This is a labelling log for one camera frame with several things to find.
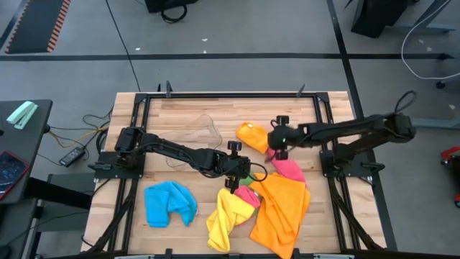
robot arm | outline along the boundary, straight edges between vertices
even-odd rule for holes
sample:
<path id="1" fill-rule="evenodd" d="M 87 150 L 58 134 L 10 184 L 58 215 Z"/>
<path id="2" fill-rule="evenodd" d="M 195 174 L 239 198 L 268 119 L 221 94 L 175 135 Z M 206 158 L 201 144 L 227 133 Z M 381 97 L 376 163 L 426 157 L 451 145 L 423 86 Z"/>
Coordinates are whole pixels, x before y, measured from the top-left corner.
<path id="1" fill-rule="evenodd" d="M 241 148 L 240 142 L 229 141 L 230 155 L 211 148 L 192 149 L 146 133 L 139 127 L 122 129 L 115 146 L 120 156 L 117 161 L 120 166 L 129 168 L 134 164 L 138 154 L 158 153 L 188 163 L 207 178 L 227 176 L 225 186 L 230 188 L 232 193 L 238 188 L 239 179 L 247 178 L 251 169 L 248 157 L 238 155 L 237 151 Z"/>
<path id="2" fill-rule="evenodd" d="M 401 113 L 372 115 L 335 124 L 305 123 L 296 129 L 287 126 L 288 116 L 277 116 L 276 123 L 268 134 L 268 145 L 277 151 L 278 160 L 288 158 L 288 147 L 315 147 L 338 137 L 364 135 L 348 145 L 339 144 L 334 150 L 336 160 L 352 160 L 355 155 L 386 142 L 408 142 L 415 136 L 410 118 Z"/>

gray floor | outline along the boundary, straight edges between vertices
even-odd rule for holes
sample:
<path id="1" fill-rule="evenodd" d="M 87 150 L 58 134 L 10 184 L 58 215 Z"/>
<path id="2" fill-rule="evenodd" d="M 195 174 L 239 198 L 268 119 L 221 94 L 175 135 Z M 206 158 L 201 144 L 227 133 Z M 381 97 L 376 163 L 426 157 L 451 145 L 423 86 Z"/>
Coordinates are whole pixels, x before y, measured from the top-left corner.
<path id="1" fill-rule="evenodd" d="M 422 0 L 411 6 L 398 24 L 413 23 L 431 3 Z M 324 0 L 200 0 L 179 24 L 166 24 L 148 14 L 135 0 L 109 0 L 121 35 L 131 54 L 181 53 L 338 53 L 331 18 Z M 355 4 L 344 10 L 346 1 L 334 0 L 348 53 L 399 53 L 404 35 L 387 29 L 378 39 L 351 33 Z M 11 19 L 19 0 L 0 1 L 0 32 Z M 460 28 L 453 1 L 437 22 Z M 407 53 L 440 53 L 455 50 L 460 32 L 449 35 L 414 35 Z M 73 0 L 55 52 L 40 55 L 123 55 L 124 49 L 104 0 Z M 459 62 L 409 60 L 423 75 L 445 76 L 460 70 Z M 238 59 L 238 60 L 136 60 L 134 69 L 143 91 L 155 91 L 169 80 L 175 91 L 348 91 L 341 60 Z M 433 81 L 414 77 L 401 60 L 351 60 L 359 97 L 366 115 L 394 109 L 407 90 L 418 92 L 418 101 L 407 110 L 413 117 L 452 118 L 460 108 L 460 83 L 444 90 Z M 127 61 L 0 62 L 0 100 L 52 99 L 50 124 L 56 127 L 84 126 L 87 113 L 104 115 L 116 92 L 136 91 Z M 81 132 L 58 132 L 78 137 Z M 376 149 L 396 241 L 399 250 L 460 255 L 460 209 L 452 198 L 459 187 L 439 165 L 439 153 L 458 145 L 457 131 L 420 129 L 406 145 L 388 144 Z M 40 153 L 58 160 L 62 150 L 45 136 Z M 91 156 L 71 168 L 59 168 L 37 159 L 33 175 L 89 172 Z M 49 233 L 39 252 L 59 256 L 76 254 L 83 233 Z"/>

cloth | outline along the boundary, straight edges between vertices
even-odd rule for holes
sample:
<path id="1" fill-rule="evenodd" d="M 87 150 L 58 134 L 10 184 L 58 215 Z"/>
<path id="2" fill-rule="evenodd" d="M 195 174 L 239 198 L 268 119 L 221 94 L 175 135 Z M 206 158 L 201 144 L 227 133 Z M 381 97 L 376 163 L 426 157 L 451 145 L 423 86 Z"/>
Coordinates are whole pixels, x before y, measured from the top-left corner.
<path id="1" fill-rule="evenodd" d="M 208 246 L 220 252 L 230 251 L 230 232 L 234 226 L 247 221 L 252 213 L 254 207 L 251 204 L 222 188 L 217 194 L 217 209 L 206 220 Z"/>
<path id="2" fill-rule="evenodd" d="M 241 141 L 248 144 L 248 146 L 258 150 L 262 154 L 267 152 L 268 134 L 264 127 L 251 122 L 244 122 L 238 129 L 236 129 L 236 136 Z"/>
<path id="3" fill-rule="evenodd" d="M 251 204 L 255 209 L 260 206 L 259 198 L 257 198 L 257 195 L 247 186 L 240 186 L 237 190 L 235 190 L 235 195 L 243 201 Z"/>
<path id="4" fill-rule="evenodd" d="M 263 173 L 255 173 L 258 179 Z M 281 258 L 291 258 L 300 224 L 310 203 L 310 192 L 304 183 L 278 173 L 263 182 L 249 186 L 263 197 L 251 239 L 271 249 Z"/>
<path id="5" fill-rule="evenodd" d="M 254 176 L 254 172 L 251 171 L 249 173 L 252 177 L 255 177 Z M 252 180 L 250 177 L 246 177 L 245 179 L 239 179 L 239 185 L 240 186 L 248 186 L 249 184 L 251 184 L 254 180 Z"/>
<path id="6" fill-rule="evenodd" d="M 271 158 L 275 154 L 275 151 L 271 148 L 267 150 L 267 156 Z M 302 169 L 297 165 L 294 160 L 277 160 L 272 159 L 272 164 L 276 168 L 276 171 L 291 180 L 301 181 L 305 183 L 305 177 L 303 176 Z"/>
<path id="7" fill-rule="evenodd" d="M 195 217 L 197 203 L 192 193 L 184 186 L 166 181 L 144 190 L 147 222 L 150 227 L 167 227 L 169 213 L 180 214 L 185 226 Z"/>

pink towel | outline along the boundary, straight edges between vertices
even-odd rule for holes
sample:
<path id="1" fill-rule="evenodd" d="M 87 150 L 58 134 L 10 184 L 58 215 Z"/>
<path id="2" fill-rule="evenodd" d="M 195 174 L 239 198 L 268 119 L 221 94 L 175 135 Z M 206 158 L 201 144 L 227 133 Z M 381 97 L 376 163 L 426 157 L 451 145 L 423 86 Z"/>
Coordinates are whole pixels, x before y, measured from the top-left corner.
<path id="1" fill-rule="evenodd" d="M 247 186 L 240 186 L 236 191 L 235 195 L 241 198 L 243 201 L 251 204 L 254 209 L 259 208 L 260 201 L 257 198 L 256 194 L 251 191 Z"/>
<path id="2" fill-rule="evenodd" d="M 267 150 L 268 158 L 271 158 L 274 154 L 275 151 L 273 149 L 269 148 Z M 273 158 L 272 164 L 280 175 L 294 181 L 301 181 L 305 183 L 305 177 L 303 176 L 302 170 L 293 160 L 277 160 L 276 158 Z"/>

green stapler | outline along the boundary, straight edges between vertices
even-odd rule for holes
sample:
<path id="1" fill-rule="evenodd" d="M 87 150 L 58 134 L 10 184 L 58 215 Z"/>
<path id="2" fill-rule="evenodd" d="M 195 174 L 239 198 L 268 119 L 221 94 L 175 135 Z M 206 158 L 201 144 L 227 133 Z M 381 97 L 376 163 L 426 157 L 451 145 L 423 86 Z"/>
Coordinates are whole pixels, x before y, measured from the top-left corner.
<path id="1" fill-rule="evenodd" d="M 24 129 L 25 125 L 37 110 L 38 105 L 31 101 L 25 101 L 18 109 L 9 115 L 6 121 L 14 125 L 18 130 Z"/>

